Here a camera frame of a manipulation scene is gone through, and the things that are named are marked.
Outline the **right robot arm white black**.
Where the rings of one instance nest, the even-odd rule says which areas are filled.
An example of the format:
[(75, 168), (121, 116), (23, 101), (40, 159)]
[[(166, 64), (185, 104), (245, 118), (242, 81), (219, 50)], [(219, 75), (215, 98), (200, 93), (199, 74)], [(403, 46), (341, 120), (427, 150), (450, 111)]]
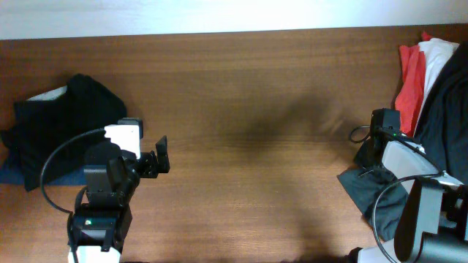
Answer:
[(363, 262), (466, 262), (467, 186), (438, 168), (422, 145), (407, 138), (370, 139), (365, 157), (396, 176), (378, 194), (397, 186), (408, 192), (393, 239), (357, 253)]

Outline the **dark green t-shirt white print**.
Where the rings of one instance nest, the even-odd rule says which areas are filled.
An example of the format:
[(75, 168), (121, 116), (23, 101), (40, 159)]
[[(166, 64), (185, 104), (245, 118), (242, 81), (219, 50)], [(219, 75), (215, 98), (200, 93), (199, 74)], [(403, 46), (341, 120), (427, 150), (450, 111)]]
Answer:
[[(467, 184), (467, 43), (463, 42), (442, 68), (429, 92), (415, 132), (437, 166)], [(364, 174), (351, 169), (338, 176), (352, 201), (371, 221), (375, 199), (395, 176)]]

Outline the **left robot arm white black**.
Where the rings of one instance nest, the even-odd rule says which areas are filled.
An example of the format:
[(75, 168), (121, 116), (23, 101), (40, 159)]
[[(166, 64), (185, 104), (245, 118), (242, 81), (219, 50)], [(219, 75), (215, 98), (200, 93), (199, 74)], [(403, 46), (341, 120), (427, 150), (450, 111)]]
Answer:
[(139, 124), (105, 127), (103, 141), (85, 153), (86, 186), (67, 220), (69, 262), (119, 262), (132, 222), (129, 203), (143, 178), (170, 171), (167, 137), (140, 150)]

